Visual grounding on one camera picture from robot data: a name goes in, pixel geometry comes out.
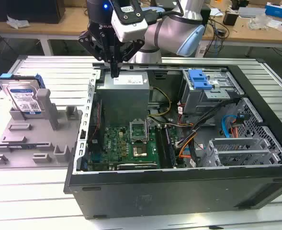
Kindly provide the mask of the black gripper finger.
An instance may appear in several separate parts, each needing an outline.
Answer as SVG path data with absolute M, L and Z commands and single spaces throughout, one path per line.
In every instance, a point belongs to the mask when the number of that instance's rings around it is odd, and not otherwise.
M 112 46 L 105 32 L 98 32 L 95 38 L 90 31 L 85 31 L 78 37 L 78 42 L 98 61 L 104 61 L 110 68 L 111 78 L 115 78 L 114 55 L 111 49 Z
M 127 43 L 122 43 L 118 39 L 115 41 L 115 78 L 119 76 L 122 63 L 129 61 L 144 43 L 142 39 Z

